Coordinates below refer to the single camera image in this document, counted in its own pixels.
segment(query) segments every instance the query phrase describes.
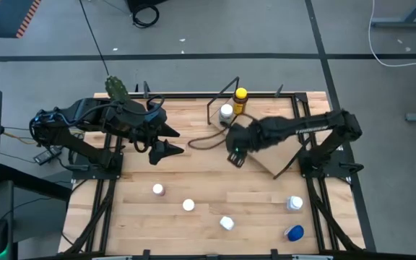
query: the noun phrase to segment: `wooden table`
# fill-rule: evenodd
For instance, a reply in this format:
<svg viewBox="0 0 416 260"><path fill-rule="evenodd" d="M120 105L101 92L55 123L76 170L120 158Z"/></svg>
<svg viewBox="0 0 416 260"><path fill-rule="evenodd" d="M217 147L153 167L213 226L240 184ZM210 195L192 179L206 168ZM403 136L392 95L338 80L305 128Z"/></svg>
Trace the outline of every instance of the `wooden table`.
<svg viewBox="0 0 416 260"><path fill-rule="evenodd" d="M330 110L325 92L307 92L307 96L311 114ZM184 148L183 154L165 158L153 166L148 163L147 153L137 153L130 144L123 150L123 172L116 184L106 254L142 255L144 249L150 249L152 255L270 254L271 248L278 249L279 254L318 253L308 190L297 163L274 181L273 175L251 158L241 169L231 165L226 160L225 145L208 151L187 146L190 139L218 132L207 125L208 101L209 98L165 101L167 123L181 134L168 140ZM211 106L213 113L226 101L216 100ZM283 98L251 98L248 106L264 116L293 117L291 102ZM318 142L326 134L318 134ZM102 147L104 138L101 133L85 136L96 147ZM214 144L223 138L219 136L197 145ZM291 139L294 141L288 141L290 150L283 155L283 161L277 162L282 166L299 148L296 136ZM155 183L164 185L166 195L152 193ZM349 185L327 179L326 186L334 218L353 242L364 247ZM89 221L95 187L96 181L89 180L72 195L64 226L67 238L74 240ZM285 200L292 195L302 197L305 202L299 212L285 209ZM183 210L184 199L195 201L193 212ZM222 216L234 219L233 230L226 231L220 226ZM321 222L329 248L323 217ZM283 232L291 225L304 227L301 240L289 242L284 238ZM101 226L100 223L96 229L94 249L98 248ZM68 247L62 239L59 251Z"/></svg>

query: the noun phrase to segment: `gray floor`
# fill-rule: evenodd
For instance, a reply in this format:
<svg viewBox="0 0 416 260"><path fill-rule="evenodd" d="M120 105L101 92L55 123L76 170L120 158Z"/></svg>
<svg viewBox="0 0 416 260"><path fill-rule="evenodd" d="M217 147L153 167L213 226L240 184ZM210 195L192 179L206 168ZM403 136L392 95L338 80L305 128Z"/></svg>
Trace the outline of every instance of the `gray floor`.
<svg viewBox="0 0 416 260"><path fill-rule="evenodd" d="M125 10L123 0L109 2ZM377 0L376 16L401 16L415 2ZM104 54L317 52L301 0L170 0L159 5L160 21L146 30L133 27L127 14L101 0L84 5ZM313 5L327 53L370 53L371 1L313 0ZM372 38L379 53L416 53L416 30L375 29ZM0 39L0 56L95 54L77 0L43 0L24 38ZM404 120L406 112L416 112L416 66L386 68L374 60L329 64L341 106L357 116L364 131L352 147L355 159L365 165L360 180L377 249L416 254L416 123ZM107 65L128 86L147 80L153 91L218 90L235 76L250 90L275 90L281 84L284 91L326 90L319 60L107 61ZM0 63L3 124L26 127L37 110L102 92L104 81L99 61ZM41 152L5 137L1 151L25 158ZM7 157L1 161L42 177L61 170ZM52 255L59 239L58 233L33 238L21 244L21 256Z"/></svg>

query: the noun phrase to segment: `blue cap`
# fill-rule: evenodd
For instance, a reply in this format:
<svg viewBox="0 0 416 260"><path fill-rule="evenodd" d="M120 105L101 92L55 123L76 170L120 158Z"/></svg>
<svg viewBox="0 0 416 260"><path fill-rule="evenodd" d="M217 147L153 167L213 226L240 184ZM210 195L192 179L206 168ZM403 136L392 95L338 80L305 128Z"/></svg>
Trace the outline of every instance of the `blue cap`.
<svg viewBox="0 0 416 260"><path fill-rule="evenodd" d="M290 241L298 241L304 235L304 228L300 225L296 225L292 227L292 229L288 232L287 237Z"/></svg>

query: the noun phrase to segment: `white bottle cap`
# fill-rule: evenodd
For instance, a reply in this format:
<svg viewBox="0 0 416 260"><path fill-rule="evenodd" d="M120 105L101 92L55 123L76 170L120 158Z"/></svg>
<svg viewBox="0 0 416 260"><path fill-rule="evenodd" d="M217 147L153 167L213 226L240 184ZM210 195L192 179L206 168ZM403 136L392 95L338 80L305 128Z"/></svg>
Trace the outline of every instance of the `white bottle cap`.
<svg viewBox="0 0 416 260"><path fill-rule="evenodd" d="M232 113L234 112L234 109L231 105L229 104L224 104L221 107L221 116L228 118L232 115Z"/></svg>
<svg viewBox="0 0 416 260"><path fill-rule="evenodd" d="M290 198L290 203L293 209L300 209L303 206L303 199L298 196L292 196Z"/></svg>
<svg viewBox="0 0 416 260"><path fill-rule="evenodd" d="M157 183L153 186L153 193L161 195L164 192L165 191L163 190L163 185Z"/></svg>
<svg viewBox="0 0 416 260"><path fill-rule="evenodd" d="M234 228L234 221L230 217L222 217L220 224L226 230L232 230Z"/></svg>
<svg viewBox="0 0 416 260"><path fill-rule="evenodd" d="M182 203L182 207L184 208L184 210L186 211L192 211L195 207L195 202L191 199L186 199L183 203Z"/></svg>

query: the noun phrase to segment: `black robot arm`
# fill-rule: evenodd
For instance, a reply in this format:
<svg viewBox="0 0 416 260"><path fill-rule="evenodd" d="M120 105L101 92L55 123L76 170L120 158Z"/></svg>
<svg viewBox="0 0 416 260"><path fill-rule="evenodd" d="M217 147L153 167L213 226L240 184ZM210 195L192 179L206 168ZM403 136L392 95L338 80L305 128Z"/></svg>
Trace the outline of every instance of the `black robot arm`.
<svg viewBox="0 0 416 260"><path fill-rule="evenodd" d="M129 139L137 152L149 148L149 162L156 165L160 159L183 152L183 149L158 139L179 137L179 133L166 122L166 111L161 108L164 98L155 96L144 105L130 99L121 80L109 77L105 82L110 96L107 98L84 98L69 108L40 110L30 121L30 133L38 144L44 147L60 145L69 148L89 159L92 164L104 169L113 168L113 153L108 149L97 149L73 136L69 128L77 127L83 131L101 131L117 137ZM152 102L162 98L160 103Z"/></svg>
<svg viewBox="0 0 416 260"><path fill-rule="evenodd" d="M248 127L234 123L226 136L229 161L241 167L247 152L257 152L277 145L289 136L332 129L324 142L309 151L313 167L318 168L329 159L330 154L346 141L352 142L362 135L354 115L345 110L332 111L317 116L288 119L267 116L254 119Z"/></svg>

